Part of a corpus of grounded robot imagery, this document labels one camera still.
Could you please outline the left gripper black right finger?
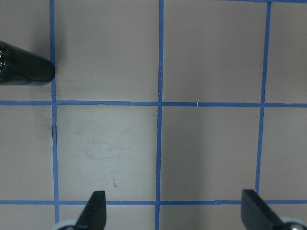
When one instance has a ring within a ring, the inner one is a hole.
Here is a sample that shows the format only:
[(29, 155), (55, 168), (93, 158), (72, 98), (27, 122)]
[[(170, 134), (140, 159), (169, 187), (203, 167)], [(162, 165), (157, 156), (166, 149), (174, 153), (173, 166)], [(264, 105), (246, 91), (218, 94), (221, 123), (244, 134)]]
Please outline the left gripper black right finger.
[(241, 221), (247, 230), (276, 230), (281, 219), (252, 189), (241, 193)]

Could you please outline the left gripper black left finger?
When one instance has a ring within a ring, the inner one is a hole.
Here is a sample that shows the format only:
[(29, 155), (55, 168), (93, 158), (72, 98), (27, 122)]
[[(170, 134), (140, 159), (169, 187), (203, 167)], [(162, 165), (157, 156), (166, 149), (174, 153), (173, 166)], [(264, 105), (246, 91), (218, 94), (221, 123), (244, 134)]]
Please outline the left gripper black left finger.
[(105, 191), (94, 191), (76, 221), (77, 230), (103, 230), (106, 226)]

